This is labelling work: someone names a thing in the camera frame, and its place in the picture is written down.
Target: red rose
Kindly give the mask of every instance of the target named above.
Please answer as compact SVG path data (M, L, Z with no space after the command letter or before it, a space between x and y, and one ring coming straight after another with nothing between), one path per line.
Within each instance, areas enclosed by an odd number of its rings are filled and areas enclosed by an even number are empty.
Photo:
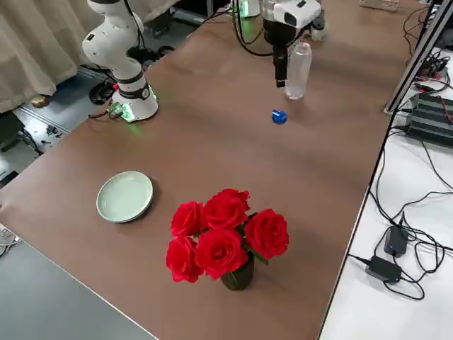
M213 279L235 271L248 256L241 246L241 235L229 229L214 229L200 235L197 265Z
M189 237L178 237L168 244L166 264L175 282L187 280L194 283L203 274L203 270L195 263L196 246Z
M212 229L234 229L247 221L248 191L224 189L207 201L203 213Z
M197 202L184 203L176 210L171 220L171 234L190 236L200 231L203 205Z
M283 254L289 244L285 218L266 209L247 222L247 244L265 259Z

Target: blue bottle cap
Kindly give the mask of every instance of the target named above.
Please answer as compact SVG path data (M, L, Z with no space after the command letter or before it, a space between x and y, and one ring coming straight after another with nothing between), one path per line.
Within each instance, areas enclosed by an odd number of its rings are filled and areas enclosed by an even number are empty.
M283 124L286 122L287 116L284 111L272 110L272 120L275 124Z

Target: electronic device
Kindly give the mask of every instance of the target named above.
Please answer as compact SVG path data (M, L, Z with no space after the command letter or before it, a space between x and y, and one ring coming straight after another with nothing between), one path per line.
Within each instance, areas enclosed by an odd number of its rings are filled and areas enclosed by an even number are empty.
M316 0L277 2L274 5L276 21L295 28L304 28L321 14L321 5Z
M92 30L82 42L86 56L113 73L118 90L112 102L122 111L128 122L152 117L157 112L157 99L145 79L142 65L126 55L137 41L137 29L144 26L133 13L127 0L87 0L104 22Z
M275 81L277 87L283 87L287 79L288 45L311 29L315 20L314 30L321 28L325 32L323 11L317 0L260 0L260 10L264 38L273 47ZM322 38L322 34L316 34L316 38Z
M403 273L400 266L374 255L365 269L368 275L386 283L398 283Z
M387 232L384 251L392 256L400 257L406 253L408 246L408 232L392 225Z
M412 98L406 133L436 144L453 145L453 101L420 93Z

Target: plastic water bottle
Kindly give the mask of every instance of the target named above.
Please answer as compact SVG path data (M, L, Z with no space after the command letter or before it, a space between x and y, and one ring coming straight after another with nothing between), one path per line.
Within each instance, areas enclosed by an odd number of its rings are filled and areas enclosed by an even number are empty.
M306 42L294 46L288 60L285 93L288 99L295 101L304 96L306 82L309 79L311 48Z

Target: metal frame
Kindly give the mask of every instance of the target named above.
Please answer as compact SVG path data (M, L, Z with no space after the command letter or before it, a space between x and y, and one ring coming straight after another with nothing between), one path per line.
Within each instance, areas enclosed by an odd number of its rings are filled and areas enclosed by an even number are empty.
M421 64L427 58L431 52L434 44L436 43L439 35L442 33L445 25L447 24L450 16L453 13L453 0L444 0L439 10L436 13L430 27L426 30L425 34L418 43L417 48L408 63L408 66L401 77L398 86L391 95L391 98L387 102L384 112L392 114L402 102L406 92L409 90L413 79L418 73Z

